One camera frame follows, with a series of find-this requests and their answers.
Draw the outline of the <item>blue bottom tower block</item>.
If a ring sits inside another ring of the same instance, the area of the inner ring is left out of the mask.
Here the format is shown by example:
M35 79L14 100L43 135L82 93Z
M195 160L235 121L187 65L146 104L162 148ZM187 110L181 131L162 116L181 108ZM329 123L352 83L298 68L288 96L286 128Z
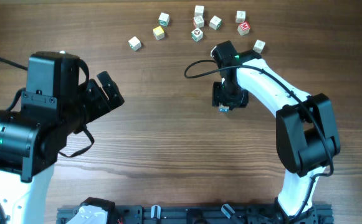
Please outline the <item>blue bottom tower block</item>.
M229 107L228 106L224 106L224 105L219 105L219 111L222 113L226 113L229 111Z

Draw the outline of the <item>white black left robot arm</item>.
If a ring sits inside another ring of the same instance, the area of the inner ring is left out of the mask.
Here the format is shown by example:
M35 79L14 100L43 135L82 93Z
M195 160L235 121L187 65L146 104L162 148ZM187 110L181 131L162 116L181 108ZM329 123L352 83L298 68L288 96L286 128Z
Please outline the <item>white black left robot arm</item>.
M68 136L86 133L88 123L124 103L107 72L80 81L89 70L76 55L36 52L26 71L26 86L0 110L0 223L42 223Z

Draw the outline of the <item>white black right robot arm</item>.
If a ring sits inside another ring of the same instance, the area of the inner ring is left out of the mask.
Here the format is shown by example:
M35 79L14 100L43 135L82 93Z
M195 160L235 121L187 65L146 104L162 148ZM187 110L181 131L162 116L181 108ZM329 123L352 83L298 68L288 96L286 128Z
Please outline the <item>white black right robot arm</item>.
M330 99L295 88L261 54L239 53L230 41L216 45L211 57L222 78L213 84L213 106L222 112L244 108L254 95L275 117L277 155L286 169L277 204L287 222L305 218L317 180L333 174L341 149Z

